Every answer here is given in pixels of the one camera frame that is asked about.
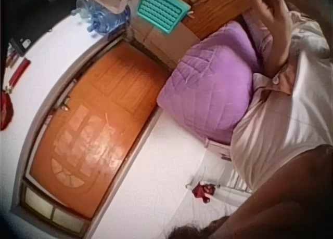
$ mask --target red item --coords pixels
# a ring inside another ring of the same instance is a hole
[[[17,84],[19,78],[22,76],[22,74],[25,72],[27,67],[30,65],[31,61],[29,61],[27,58],[24,58],[24,60],[21,62],[21,64],[16,69],[15,73],[12,75],[12,77],[9,80],[9,86],[6,87],[6,91],[1,90],[1,104],[0,104],[0,110],[1,110],[1,123],[0,123],[0,130],[6,129],[9,122],[11,121],[14,110],[12,107],[12,102],[10,100],[9,94],[11,93],[11,90],[15,87]]]
[[[195,198],[202,198],[202,200],[205,204],[209,203],[210,198],[206,197],[204,194],[207,193],[209,195],[214,195],[215,185],[213,185],[213,184],[201,185],[200,183],[198,183],[198,185],[192,190],[192,193]]]

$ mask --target quilted pillow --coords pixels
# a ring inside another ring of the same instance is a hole
[[[186,53],[158,105],[202,139],[230,144],[252,97],[252,72],[259,69],[246,32],[230,22]]]

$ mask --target orange door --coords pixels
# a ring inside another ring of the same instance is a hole
[[[30,175],[68,207],[91,218],[156,105],[168,73],[121,42],[99,59],[59,110]]]

